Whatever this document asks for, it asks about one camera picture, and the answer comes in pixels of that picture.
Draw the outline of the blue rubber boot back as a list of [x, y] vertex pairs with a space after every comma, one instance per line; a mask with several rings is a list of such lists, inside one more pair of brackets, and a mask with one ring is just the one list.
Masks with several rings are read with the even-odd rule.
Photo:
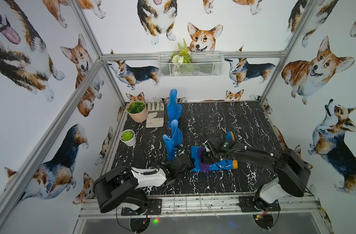
[[[191, 170], [192, 172], [202, 172], [199, 165], [199, 158], [198, 158], [198, 149], [199, 146], [192, 146], [191, 147], [191, 158], [194, 163], [194, 168]], [[232, 170], [237, 169], [237, 161], [236, 160], [223, 160], [217, 164], [209, 164], [210, 170], [209, 171], [216, 171], [216, 170]]]

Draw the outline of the blue rubber boot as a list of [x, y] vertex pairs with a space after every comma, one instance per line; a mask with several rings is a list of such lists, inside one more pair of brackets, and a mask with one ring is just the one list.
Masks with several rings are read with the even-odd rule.
[[[199, 158], [198, 158], [198, 149], [199, 146], [192, 146], [191, 147], [191, 158], [194, 163], [194, 168], [191, 170], [192, 172], [202, 172], [199, 165]], [[237, 169], [237, 161], [236, 160], [223, 160], [217, 164], [209, 164], [210, 170], [209, 171], [216, 171], [216, 170], [232, 170]]]
[[171, 122], [171, 135], [163, 135], [163, 140], [167, 150], [168, 160], [173, 160], [176, 157], [176, 150], [182, 144], [182, 132], [178, 127], [178, 120]]
[[182, 113], [183, 107], [181, 104], [178, 104], [177, 98], [178, 91], [176, 89], [172, 89], [169, 94], [169, 100], [167, 103], [167, 113], [169, 117], [168, 127], [171, 128], [171, 124], [173, 120], [178, 120]]

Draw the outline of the purple cloth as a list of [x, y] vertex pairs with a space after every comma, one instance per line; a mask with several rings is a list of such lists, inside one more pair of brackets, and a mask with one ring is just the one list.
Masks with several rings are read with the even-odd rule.
[[203, 161], [203, 154], [204, 153], [206, 153], [205, 148], [199, 147], [199, 149], [198, 149], [198, 158], [199, 158], [200, 169], [201, 169], [202, 172], [208, 172], [210, 170], [210, 165], [204, 163], [204, 161]]

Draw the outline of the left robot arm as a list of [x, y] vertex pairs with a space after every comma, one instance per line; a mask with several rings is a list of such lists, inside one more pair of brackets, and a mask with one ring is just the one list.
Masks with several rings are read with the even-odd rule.
[[136, 215], [145, 214], [151, 202], [142, 188], [170, 185], [193, 168], [193, 160], [186, 154], [152, 169], [119, 166], [93, 184], [100, 212], [104, 214], [121, 207]]

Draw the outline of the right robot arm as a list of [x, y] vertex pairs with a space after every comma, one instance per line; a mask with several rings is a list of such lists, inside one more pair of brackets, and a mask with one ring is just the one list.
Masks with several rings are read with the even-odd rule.
[[254, 201], [272, 204], [285, 196], [301, 198], [307, 191], [311, 171], [292, 149], [271, 151], [254, 148], [233, 139], [224, 140], [215, 135], [202, 134], [204, 145], [209, 150], [205, 162], [220, 163], [224, 160], [247, 162], [266, 168], [276, 178], [259, 188]]

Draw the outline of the small white plant pot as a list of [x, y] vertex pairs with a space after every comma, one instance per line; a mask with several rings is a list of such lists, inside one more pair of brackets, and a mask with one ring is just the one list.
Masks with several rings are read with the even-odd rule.
[[129, 147], [133, 147], [137, 143], [135, 132], [130, 129], [124, 130], [120, 134], [120, 140], [121, 140], [121, 142], [123, 142], [125, 145], [127, 145]]

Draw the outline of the green moss in white pot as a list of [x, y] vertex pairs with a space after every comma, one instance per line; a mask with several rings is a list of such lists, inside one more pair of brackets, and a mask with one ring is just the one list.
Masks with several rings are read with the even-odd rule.
[[132, 138], [134, 137], [134, 132], [132, 130], [125, 130], [124, 132], [122, 132], [121, 134], [121, 140], [122, 141], [130, 141]]

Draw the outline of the pink ribbed plant pot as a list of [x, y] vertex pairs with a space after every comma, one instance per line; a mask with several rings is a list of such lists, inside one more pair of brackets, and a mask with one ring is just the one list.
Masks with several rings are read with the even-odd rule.
[[147, 106], [143, 101], [133, 101], [127, 107], [129, 116], [137, 123], [147, 120]]

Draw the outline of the green plant in pink pot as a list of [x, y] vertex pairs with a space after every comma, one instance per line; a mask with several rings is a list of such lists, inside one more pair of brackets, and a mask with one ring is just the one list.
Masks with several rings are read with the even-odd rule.
[[143, 101], [134, 101], [128, 105], [127, 111], [130, 114], [141, 113], [146, 108], [146, 104]]

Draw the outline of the fern with white flower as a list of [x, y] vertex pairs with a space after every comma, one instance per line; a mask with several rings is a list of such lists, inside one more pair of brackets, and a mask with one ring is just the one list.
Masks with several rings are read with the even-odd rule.
[[178, 51], [173, 53], [170, 63], [175, 77], [190, 73], [192, 69], [191, 52], [185, 40], [183, 40], [183, 44], [178, 43]]

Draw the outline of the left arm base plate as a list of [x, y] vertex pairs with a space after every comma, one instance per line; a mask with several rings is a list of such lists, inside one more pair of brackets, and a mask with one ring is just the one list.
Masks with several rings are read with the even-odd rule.
[[121, 203], [122, 216], [160, 215], [162, 199], [127, 199]]

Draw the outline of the aluminium front rail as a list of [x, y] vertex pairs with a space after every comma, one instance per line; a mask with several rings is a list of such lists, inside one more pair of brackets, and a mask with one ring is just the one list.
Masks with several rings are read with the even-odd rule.
[[82, 205], [78, 219], [142, 218], [142, 217], [189, 217], [221, 215], [248, 215], [257, 211], [244, 212], [240, 201], [251, 200], [251, 194], [225, 194], [203, 196], [155, 197], [157, 207], [151, 207], [141, 215], [135, 215], [123, 208], [101, 213], [97, 201], [87, 200]]

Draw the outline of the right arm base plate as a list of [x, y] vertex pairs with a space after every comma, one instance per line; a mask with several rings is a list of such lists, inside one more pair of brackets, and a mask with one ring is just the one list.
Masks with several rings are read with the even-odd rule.
[[278, 201], [269, 204], [260, 198], [255, 198], [254, 196], [240, 196], [239, 207], [244, 213], [266, 211], [278, 212], [281, 210]]

